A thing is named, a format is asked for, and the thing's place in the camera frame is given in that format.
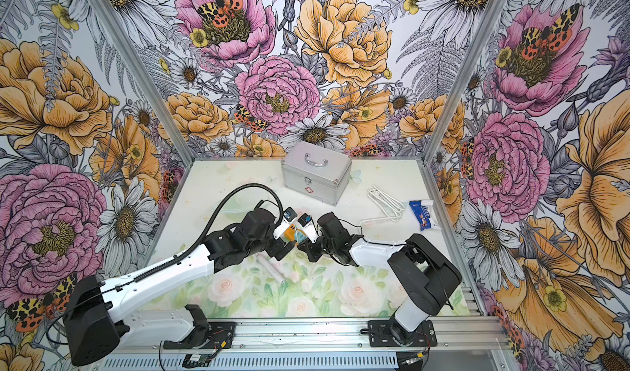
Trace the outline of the orange power strip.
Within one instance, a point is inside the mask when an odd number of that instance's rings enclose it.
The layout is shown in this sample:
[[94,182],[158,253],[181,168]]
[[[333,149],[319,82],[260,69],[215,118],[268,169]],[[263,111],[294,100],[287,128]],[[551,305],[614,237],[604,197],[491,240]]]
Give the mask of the orange power strip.
[[290,225],[283,233],[283,237],[287,242],[297,242],[296,233],[298,233],[295,225]]

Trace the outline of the white electric toothbrush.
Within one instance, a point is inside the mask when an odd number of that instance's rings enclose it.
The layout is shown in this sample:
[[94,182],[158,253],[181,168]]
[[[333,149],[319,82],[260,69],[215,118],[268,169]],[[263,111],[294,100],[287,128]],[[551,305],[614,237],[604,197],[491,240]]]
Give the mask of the white electric toothbrush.
[[283,284],[285,282],[284,275],[272,263],[272,261],[267,256],[265,256],[264,253],[258,253],[255,257],[257,262],[270,275],[272,279],[274,279],[278,284]]

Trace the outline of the blue snack packet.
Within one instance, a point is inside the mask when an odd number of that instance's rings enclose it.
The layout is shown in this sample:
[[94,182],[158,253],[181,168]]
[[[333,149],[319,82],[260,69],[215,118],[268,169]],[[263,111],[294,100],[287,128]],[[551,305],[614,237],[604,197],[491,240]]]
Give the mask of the blue snack packet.
[[411,200],[409,206],[416,220],[418,220],[421,231],[428,229],[439,230],[441,228],[437,221],[434,202],[432,200]]

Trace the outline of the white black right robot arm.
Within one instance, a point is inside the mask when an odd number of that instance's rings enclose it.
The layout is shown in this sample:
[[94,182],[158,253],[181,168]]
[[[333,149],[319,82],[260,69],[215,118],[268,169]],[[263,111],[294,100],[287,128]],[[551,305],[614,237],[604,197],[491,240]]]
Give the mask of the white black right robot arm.
[[463,281],[461,272],[425,236],[415,233],[400,244],[369,241],[352,234],[334,213],[314,222],[304,214],[297,218],[305,239],[298,241],[312,263],[328,256],[343,266],[374,267],[394,274],[407,298],[386,322],[370,322],[363,334],[370,346],[435,346],[428,319],[450,305],[450,298]]

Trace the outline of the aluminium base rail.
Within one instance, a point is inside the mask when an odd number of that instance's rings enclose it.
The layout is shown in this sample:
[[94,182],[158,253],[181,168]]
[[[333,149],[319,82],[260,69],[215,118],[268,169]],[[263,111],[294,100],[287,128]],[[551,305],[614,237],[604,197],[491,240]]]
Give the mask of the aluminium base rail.
[[400,346],[391,318],[226,319],[199,348],[156,339],[118,347],[90,370],[516,370],[496,317],[433,317]]

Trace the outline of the silver aluminium first aid case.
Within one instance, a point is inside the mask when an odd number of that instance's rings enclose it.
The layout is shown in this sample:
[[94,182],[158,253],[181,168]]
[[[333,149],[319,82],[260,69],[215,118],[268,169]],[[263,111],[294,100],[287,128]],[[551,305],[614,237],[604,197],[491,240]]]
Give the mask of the silver aluminium first aid case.
[[282,159],[287,188],[328,205],[337,205],[349,183],[349,156],[301,141]]

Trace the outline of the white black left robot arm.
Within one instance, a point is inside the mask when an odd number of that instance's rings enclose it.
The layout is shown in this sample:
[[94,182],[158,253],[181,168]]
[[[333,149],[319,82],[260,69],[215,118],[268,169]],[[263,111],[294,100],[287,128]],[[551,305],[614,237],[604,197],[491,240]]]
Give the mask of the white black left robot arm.
[[186,305],[183,312],[155,319],[143,319],[136,311],[187,282],[217,274],[260,252],[283,259],[291,246],[282,236],[297,215],[282,205],[277,194],[272,198],[279,209],[277,215],[257,203],[241,222],[213,231],[211,226],[218,217],[214,212],[185,251],[131,274],[104,281],[90,276],[77,282],[67,310],[59,317],[72,364],[93,364],[134,341],[160,341],[177,349],[207,344],[211,327],[198,305]]

